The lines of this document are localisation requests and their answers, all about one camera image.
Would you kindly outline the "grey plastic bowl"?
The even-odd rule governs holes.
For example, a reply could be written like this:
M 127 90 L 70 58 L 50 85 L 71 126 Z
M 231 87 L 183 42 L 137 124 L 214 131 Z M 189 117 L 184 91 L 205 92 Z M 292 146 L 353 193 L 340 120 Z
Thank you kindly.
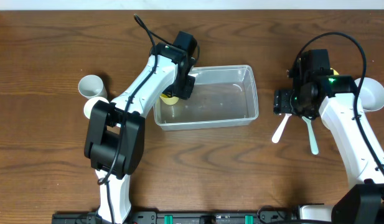
M 378 111 L 384 107 L 384 87 L 372 78 L 364 78 L 359 98 L 364 112 Z

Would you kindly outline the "green plastic spoon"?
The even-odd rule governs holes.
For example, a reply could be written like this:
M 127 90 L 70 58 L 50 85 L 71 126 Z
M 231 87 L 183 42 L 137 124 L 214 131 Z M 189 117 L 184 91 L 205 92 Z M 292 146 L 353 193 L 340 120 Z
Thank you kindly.
M 319 148 L 317 145 L 316 137 L 314 135 L 314 130 L 311 124 L 311 120 L 305 116 L 302 117 L 302 120 L 307 124 L 308 136 L 309 136 L 309 144 L 311 148 L 311 152 L 313 155 L 319 154 Z

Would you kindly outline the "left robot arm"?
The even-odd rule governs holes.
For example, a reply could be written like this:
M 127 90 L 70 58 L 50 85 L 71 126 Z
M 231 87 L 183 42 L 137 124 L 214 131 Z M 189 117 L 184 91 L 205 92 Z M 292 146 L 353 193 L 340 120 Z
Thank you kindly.
M 187 100 L 195 78 L 189 74 L 200 47 L 194 40 L 158 43 L 131 86 L 111 102 L 96 100 L 89 115 L 84 155 L 95 169 L 102 223 L 124 223 L 130 213 L 129 182 L 144 152 L 146 116 L 161 95 Z

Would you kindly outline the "white plastic bowl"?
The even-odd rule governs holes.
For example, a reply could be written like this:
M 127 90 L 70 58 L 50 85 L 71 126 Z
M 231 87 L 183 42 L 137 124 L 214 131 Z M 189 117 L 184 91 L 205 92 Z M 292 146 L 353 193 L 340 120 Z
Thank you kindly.
M 324 114 L 321 114 L 321 120 L 322 120 L 323 125 L 324 125 L 327 129 L 329 129 L 329 127 L 328 127 L 328 125 L 327 125 L 327 122 L 326 122 L 326 120 L 325 120 Z

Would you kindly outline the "yellow plastic cup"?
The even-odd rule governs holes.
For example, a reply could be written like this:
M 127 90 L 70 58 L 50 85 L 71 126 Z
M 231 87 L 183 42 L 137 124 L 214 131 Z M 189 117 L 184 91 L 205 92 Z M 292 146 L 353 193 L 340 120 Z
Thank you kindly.
M 176 96 L 167 96 L 165 94 L 160 95 L 160 99 L 165 103 L 166 105 L 174 105 L 179 101 L 179 98 Z

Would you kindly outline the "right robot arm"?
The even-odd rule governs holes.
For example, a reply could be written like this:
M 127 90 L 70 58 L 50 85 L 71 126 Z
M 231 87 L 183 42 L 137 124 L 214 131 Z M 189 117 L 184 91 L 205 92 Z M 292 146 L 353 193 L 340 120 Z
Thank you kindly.
M 348 75 L 332 70 L 293 75 L 290 90 L 274 94 L 276 114 L 319 118 L 331 132 L 350 190 L 335 205 L 301 205 L 300 223 L 384 223 L 384 151 Z

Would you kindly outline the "clear plastic container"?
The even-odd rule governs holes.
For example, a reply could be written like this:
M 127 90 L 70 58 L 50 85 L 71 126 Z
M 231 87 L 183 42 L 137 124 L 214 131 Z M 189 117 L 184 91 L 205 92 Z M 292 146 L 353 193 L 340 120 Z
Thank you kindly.
M 188 100 L 157 100 L 154 120 L 165 131 L 245 126 L 259 115 L 255 77 L 249 65 L 193 68 Z

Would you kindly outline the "yellow plastic bowl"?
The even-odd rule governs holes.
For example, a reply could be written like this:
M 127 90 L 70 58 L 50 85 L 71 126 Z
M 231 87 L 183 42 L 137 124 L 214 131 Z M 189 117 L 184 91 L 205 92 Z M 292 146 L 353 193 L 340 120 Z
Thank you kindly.
M 336 70 L 334 70 L 333 68 L 330 68 L 330 69 L 333 71 L 334 75 L 339 75 L 339 73 Z

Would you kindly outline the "white plastic fork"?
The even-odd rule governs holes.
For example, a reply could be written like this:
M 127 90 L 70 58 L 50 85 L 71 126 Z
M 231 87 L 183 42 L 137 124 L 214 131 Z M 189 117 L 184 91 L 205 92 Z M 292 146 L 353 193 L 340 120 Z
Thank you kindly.
M 292 114 L 290 113 L 285 113 L 284 114 L 284 118 L 283 120 L 281 121 L 281 123 L 279 124 L 278 128 L 276 129 L 276 131 L 274 132 L 272 138 L 271 138 L 271 141 L 275 144 L 277 144 L 279 142 L 279 140 L 281 139 L 281 136 L 284 132 L 284 129 L 286 127 L 286 124 L 288 122 L 288 119 L 292 116 Z

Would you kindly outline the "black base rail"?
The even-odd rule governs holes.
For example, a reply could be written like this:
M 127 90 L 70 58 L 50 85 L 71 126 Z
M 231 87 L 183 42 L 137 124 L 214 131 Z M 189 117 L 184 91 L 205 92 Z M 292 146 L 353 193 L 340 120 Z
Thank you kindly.
M 297 220 L 296 212 L 264 208 L 257 212 L 230 213 L 162 213 L 154 211 L 133 212 L 125 219 L 128 224 L 259 224 L 283 220 Z M 58 213 L 52 215 L 52 224 L 111 223 L 96 212 Z

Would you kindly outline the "white plastic cup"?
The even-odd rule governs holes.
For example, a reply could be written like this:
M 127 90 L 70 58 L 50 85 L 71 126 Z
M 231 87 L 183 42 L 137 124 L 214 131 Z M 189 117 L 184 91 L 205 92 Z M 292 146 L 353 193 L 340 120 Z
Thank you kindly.
M 103 101 L 105 103 L 109 103 L 109 101 L 102 97 L 102 96 L 96 96 L 96 97 L 93 97 L 93 98 L 90 98 L 84 105 L 83 107 L 83 113 L 84 115 L 87 117 L 87 119 L 90 119 L 90 116 L 91 116 L 91 111 L 94 107 L 94 105 L 98 102 L 98 101 Z

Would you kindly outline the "grey plastic cup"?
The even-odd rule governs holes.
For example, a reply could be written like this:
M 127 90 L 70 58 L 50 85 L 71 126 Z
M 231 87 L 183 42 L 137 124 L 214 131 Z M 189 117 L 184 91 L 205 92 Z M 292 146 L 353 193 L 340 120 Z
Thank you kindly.
M 97 75 L 83 77 L 78 83 L 78 91 L 87 99 L 97 96 L 107 98 L 108 96 L 103 80 Z

